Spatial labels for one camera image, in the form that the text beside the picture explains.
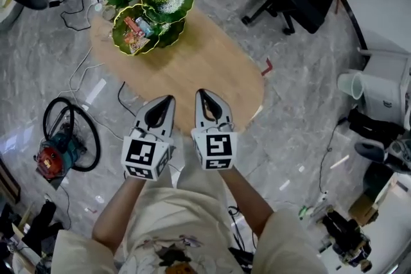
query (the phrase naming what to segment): white box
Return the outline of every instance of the white box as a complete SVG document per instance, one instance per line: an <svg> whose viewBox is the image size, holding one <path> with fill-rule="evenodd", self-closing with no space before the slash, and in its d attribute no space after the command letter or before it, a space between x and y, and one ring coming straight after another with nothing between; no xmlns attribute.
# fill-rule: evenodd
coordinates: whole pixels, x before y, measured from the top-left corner
<svg viewBox="0 0 411 274"><path fill-rule="evenodd" d="M191 131L204 170L230 169L236 160L238 133Z"/></svg>
<svg viewBox="0 0 411 274"><path fill-rule="evenodd" d="M125 136L121 164L127 176L158 180L171 154L169 143Z"/></svg>

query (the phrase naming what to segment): sleeve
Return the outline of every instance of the sleeve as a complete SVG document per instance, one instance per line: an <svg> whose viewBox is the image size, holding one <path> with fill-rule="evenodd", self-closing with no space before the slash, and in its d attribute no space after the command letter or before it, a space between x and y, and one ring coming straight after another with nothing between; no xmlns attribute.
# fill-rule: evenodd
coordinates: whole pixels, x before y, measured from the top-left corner
<svg viewBox="0 0 411 274"><path fill-rule="evenodd" d="M51 274L115 274L114 257L92 239L60 230L51 263Z"/></svg>
<svg viewBox="0 0 411 274"><path fill-rule="evenodd" d="M327 274L299 219L289 210L270 216L258 241L252 273Z"/></svg>

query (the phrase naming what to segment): white cup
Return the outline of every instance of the white cup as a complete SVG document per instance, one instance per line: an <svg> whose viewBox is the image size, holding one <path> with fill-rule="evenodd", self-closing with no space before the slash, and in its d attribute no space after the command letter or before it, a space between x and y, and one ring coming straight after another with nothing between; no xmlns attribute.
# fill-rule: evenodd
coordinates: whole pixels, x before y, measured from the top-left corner
<svg viewBox="0 0 411 274"><path fill-rule="evenodd" d="M359 99L364 92L361 73L340 74L337 80L337 87L342 92L352 96L354 99Z"/></svg>

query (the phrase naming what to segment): chair wheel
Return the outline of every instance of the chair wheel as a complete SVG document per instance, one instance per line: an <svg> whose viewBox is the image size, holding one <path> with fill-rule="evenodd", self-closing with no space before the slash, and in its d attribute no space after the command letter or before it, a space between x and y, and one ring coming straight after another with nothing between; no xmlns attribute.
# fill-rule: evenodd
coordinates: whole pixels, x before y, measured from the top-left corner
<svg viewBox="0 0 411 274"><path fill-rule="evenodd" d="M249 25L249 24L251 23L251 19L250 19L250 17L248 17L248 16L244 16L244 17L241 19L241 21L242 21L242 23L244 23L244 25Z"/></svg>
<svg viewBox="0 0 411 274"><path fill-rule="evenodd" d="M285 35L292 35L292 34L293 34L293 31L292 31L291 29L289 29L289 28L285 28L285 29L283 29L283 33L284 33Z"/></svg>

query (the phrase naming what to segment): red object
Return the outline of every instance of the red object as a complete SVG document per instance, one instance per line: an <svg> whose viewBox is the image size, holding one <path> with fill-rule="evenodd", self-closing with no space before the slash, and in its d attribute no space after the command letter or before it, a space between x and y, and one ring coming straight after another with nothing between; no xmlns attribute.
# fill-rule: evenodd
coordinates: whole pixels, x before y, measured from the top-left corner
<svg viewBox="0 0 411 274"><path fill-rule="evenodd" d="M86 208L89 212L91 212L92 214L95 214L97 212L97 210L91 210L90 208Z"/></svg>
<svg viewBox="0 0 411 274"><path fill-rule="evenodd" d="M265 76L267 73L269 73L272 70L271 61L269 59L266 59L265 62L267 63L268 67L263 72L261 72L262 76Z"/></svg>
<svg viewBox="0 0 411 274"><path fill-rule="evenodd" d="M131 19L131 17L127 16L124 19L125 24L128 25L128 27L134 31L134 33L136 35L138 35L139 37L143 37L146 34L144 33L144 31L142 29L139 28L139 26Z"/></svg>
<svg viewBox="0 0 411 274"><path fill-rule="evenodd" d="M37 167L45 178L52 179L63 171L63 159L56 149L47 147L37 155Z"/></svg>

